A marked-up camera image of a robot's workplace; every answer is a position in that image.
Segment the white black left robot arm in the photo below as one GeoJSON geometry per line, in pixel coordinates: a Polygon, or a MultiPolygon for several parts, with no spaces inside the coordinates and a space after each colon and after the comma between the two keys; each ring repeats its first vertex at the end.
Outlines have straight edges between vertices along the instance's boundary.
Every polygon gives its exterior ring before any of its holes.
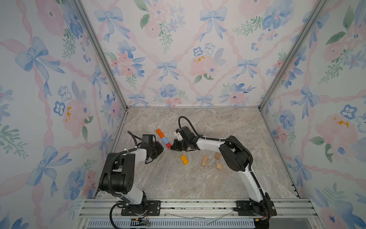
{"type": "Polygon", "coordinates": [[[149,147],[134,147],[108,154],[98,188],[120,200],[121,215],[141,216],[148,212],[145,192],[134,185],[135,165],[149,158],[156,159],[163,150],[161,143],[155,142],[149,147]]]}

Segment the small orange block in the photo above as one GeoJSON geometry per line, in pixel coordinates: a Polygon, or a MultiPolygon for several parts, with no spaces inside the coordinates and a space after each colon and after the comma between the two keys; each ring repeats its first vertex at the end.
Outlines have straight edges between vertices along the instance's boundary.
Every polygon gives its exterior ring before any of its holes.
{"type": "Polygon", "coordinates": [[[156,132],[157,132],[158,136],[159,136],[161,139],[163,139],[163,138],[165,137],[165,135],[162,133],[162,131],[161,131],[160,129],[157,129],[157,130],[156,130],[156,132]]]}

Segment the light blue block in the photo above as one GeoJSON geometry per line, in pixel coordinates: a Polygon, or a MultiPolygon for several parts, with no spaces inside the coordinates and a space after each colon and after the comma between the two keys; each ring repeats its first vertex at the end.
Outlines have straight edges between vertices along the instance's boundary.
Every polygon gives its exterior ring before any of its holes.
{"type": "Polygon", "coordinates": [[[166,144],[166,145],[167,145],[167,144],[169,144],[169,141],[168,141],[168,139],[167,139],[166,137],[163,137],[163,138],[162,138],[162,141],[163,141],[163,142],[164,142],[164,144],[166,144]]]}

